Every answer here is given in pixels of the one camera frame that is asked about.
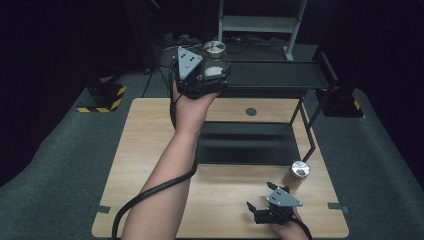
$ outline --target dark background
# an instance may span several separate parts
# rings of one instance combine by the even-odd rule
[[[203,42],[217,35],[218,1],[157,1],[161,10],[126,2],[143,11],[129,13],[118,0],[1,1],[0,185],[31,162],[90,79],[151,69],[154,33],[189,33]],[[270,2],[277,6],[227,1],[225,12],[295,15],[294,1]],[[422,2],[310,1],[303,20],[297,42],[319,44],[341,85],[366,93],[423,186]]]

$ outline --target floor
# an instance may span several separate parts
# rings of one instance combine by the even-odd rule
[[[284,41],[248,39],[249,45],[228,43],[227,59],[284,59]],[[294,59],[309,61],[315,49],[296,44]],[[116,111],[78,113],[75,107],[90,101],[81,94],[32,163],[0,188],[0,239],[96,239],[91,226],[131,102],[167,96],[164,78],[172,56],[175,48],[162,51],[159,65],[164,67],[151,76],[122,75],[118,82],[127,89]],[[365,117],[320,114],[313,127],[340,204],[349,210],[347,239],[422,238],[424,193],[367,96],[356,90],[354,97]],[[308,93],[309,114],[317,104],[315,94]]]

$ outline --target wooden table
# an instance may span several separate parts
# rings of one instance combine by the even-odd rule
[[[209,109],[209,121],[288,121],[297,100],[218,98]],[[256,116],[245,109],[255,108]],[[299,152],[308,144],[304,124],[298,116],[293,124]],[[117,211],[136,196],[173,134],[169,99],[135,99],[132,103],[101,199],[92,233],[110,237]],[[298,208],[314,237],[343,238],[349,234],[341,210],[328,208],[338,203],[327,168],[317,144],[308,164],[311,174],[291,194],[304,203]],[[272,193],[266,182],[282,185],[288,166],[200,164],[192,178],[190,195],[178,238],[276,238],[267,225],[256,224],[246,201],[257,209],[268,207]],[[119,235],[126,215],[123,217]]]

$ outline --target black shelf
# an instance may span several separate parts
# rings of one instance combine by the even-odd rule
[[[328,89],[323,61],[230,61],[228,87],[219,97],[303,98],[309,90]]]
[[[289,123],[205,122],[198,141],[199,163],[291,165],[300,161]]]

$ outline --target black cable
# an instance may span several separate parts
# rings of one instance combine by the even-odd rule
[[[137,42],[138,51],[140,53],[141,58],[143,58],[143,50],[141,49],[141,41],[138,39],[137,32],[136,32],[135,27],[134,27],[133,19],[131,17],[130,10],[128,9],[127,0],[124,0],[124,5],[125,5],[125,10],[127,11],[128,19],[130,20],[130,23],[131,23],[131,29],[133,30],[135,41]]]
[[[183,95],[181,94],[177,100],[174,101],[174,94],[173,94],[173,89],[172,89],[172,73],[173,73],[173,69],[175,67],[175,64],[177,64],[178,62],[176,60],[172,61],[171,66],[169,67],[169,79],[168,79],[168,92],[169,92],[169,97],[171,100],[171,104],[170,104],[170,115],[171,115],[171,120],[172,120],[172,124],[175,127],[175,105],[178,101],[178,99]],[[146,198],[162,191],[165,190],[169,187],[172,187],[174,185],[177,185],[179,183],[182,183],[184,181],[186,181],[187,179],[191,178],[197,171],[197,159],[194,159],[193,162],[193,166],[190,169],[189,172],[185,173],[184,175],[174,178],[172,180],[169,180],[165,183],[162,183],[158,186],[152,187],[142,193],[140,193],[139,195],[135,196],[133,199],[131,199],[129,202],[127,202],[116,214],[115,219],[113,220],[113,225],[112,225],[112,240],[116,240],[117,239],[117,235],[118,235],[118,227],[119,227],[119,223],[121,221],[122,216],[124,216],[124,214],[130,210],[132,207],[134,207],[135,205],[137,205],[138,203],[140,203],[141,201],[145,200]]]
[[[128,72],[128,73],[139,73],[139,72],[137,72],[137,71],[131,71],[131,70],[128,70],[128,69],[123,69],[123,68],[120,68],[120,67],[113,66],[113,65],[111,65],[111,64],[109,64],[109,63],[106,63],[106,62],[104,62],[104,61],[102,61],[102,60],[100,60],[100,59],[98,59],[98,58],[94,57],[94,56],[93,56],[93,55],[91,55],[90,53],[88,53],[88,52],[87,52],[87,50],[84,48],[84,46],[83,46],[83,44],[82,44],[82,41],[81,41],[81,39],[79,38],[78,33],[77,33],[77,31],[76,31],[76,29],[75,29],[74,25],[73,25],[73,24],[72,24],[72,22],[71,22],[71,19],[69,18],[69,15],[67,14],[67,12],[66,12],[65,8],[63,7],[62,2],[61,2],[60,0],[58,0],[58,3],[59,3],[59,6],[60,6],[60,8],[61,8],[61,10],[62,10],[63,15],[65,16],[66,22],[68,23],[69,27],[71,28],[72,33],[74,34],[74,36],[75,36],[75,38],[76,38],[76,40],[77,40],[77,42],[78,42],[78,46],[81,48],[81,50],[84,52],[84,54],[85,54],[85,55],[87,55],[87,56],[88,56],[88,57],[90,57],[91,59],[93,59],[93,60],[95,60],[96,62],[98,62],[98,63],[100,63],[100,64],[103,64],[103,65],[105,65],[105,66],[107,66],[107,67],[110,67],[110,68],[113,68],[113,69],[116,69],[116,70],[119,70],[119,71],[122,71],[122,72]]]
[[[158,63],[158,67],[169,68],[169,66],[165,66],[165,65],[162,65],[160,63]]]
[[[176,46],[165,47],[165,48],[163,48],[161,51],[162,51],[162,52],[165,52],[165,51],[172,51],[172,50],[177,49],[177,48],[179,48],[179,47],[183,47],[183,48],[185,48],[185,49],[190,49],[190,48],[198,49],[198,47],[200,47],[200,46],[202,46],[202,44],[187,44],[187,45],[179,44],[179,45],[176,45]]]
[[[141,98],[144,98],[144,94],[146,94],[146,91],[147,91],[147,88],[149,87],[149,84],[150,84],[150,80],[152,79],[152,76],[153,76],[153,72],[154,72],[154,68],[150,71],[150,76],[149,76],[149,79],[147,80],[147,84],[146,84],[146,87],[144,88],[144,91],[143,91],[143,93],[141,94]]]
[[[169,180],[165,183],[162,183],[156,187],[152,187],[142,193],[140,193],[139,195],[137,195],[136,197],[134,197],[133,199],[131,199],[127,204],[125,204],[116,214],[115,219],[113,221],[113,225],[112,225],[112,240],[116,240],[117,236],[118,236],[118,227],[119,227],[119,222],[121,221],[122,216],[124,216],[124,214],[130,210],[132,207],[134,207],[135,205],[137,205],[138,203],[140,203],[141,201],[143,201],[144,199],[162,191],[165,190],[169,187],[172,187],[174,185],[177,185],[179,183],[182,183],[184,181],[186,181],[187,179],[191,178],[197,171],[197,161],[194,160],[193,162],[193,166],[191,168],[191,170],[189,172],[187,172],[186,174],[177,177],[175,179]]]
[[[252,39],[247,39],[247,38],[243,37],[243,40],[240,40],[240,41],[230,40],[230,41],[226,41],[225,43],[228,44],[228,45],[233,45],[233,46],[244,46],[244,49],[242,49],[240,51],[236,51],[236,52],[231,52],[231,51],[228,51],[228,49],[227,49],[228,54],[240,54],[240,53],[247,51],[250,48],[267,48],[267,47],[274,47],[274,46],[282,45],[282,44],[285,43],[284,41],[277,41],[275,43],[270,43],[268,45],[259,44],[259,43],[264,43],[264,42],[265,42],[264,40],[252,40]]]
[[[302,221],[300,221],[297,218],[290,218],[288,219],[291,222],[297,223],[297,225],[299,225],[300,228],[302,228],[302,230],[305,232],[306,236],[308,237],[309,240],[312,240],[312,234],[309,231],[308,226],[306,226]]]
[[[161,10],[159,4],[155,1],[155,0],[150,0],[150,3],[157,9],[157,10]]]
[[[161,70],[160,68],[158,68],[158,69],[159,69],[160,74],[162,75],[162,82],[165,84],[166,89],[167,89],[167,91],[166,91],[166,95],[167,95],[168,97],[170,97],[170,96],[169,96],[169,91],[168,91],[168,88],[169,88],[169,87],[168,87],[167,79],[166,79],[165,75],[163,74],[162,70]]]
[[[247,0],[244,0],[243,4],[241,5],[241,7],[239,8],[239,10],[237,11],[236,16],[239,16],[241,11],[244,9],[244,7],[246,6]]]

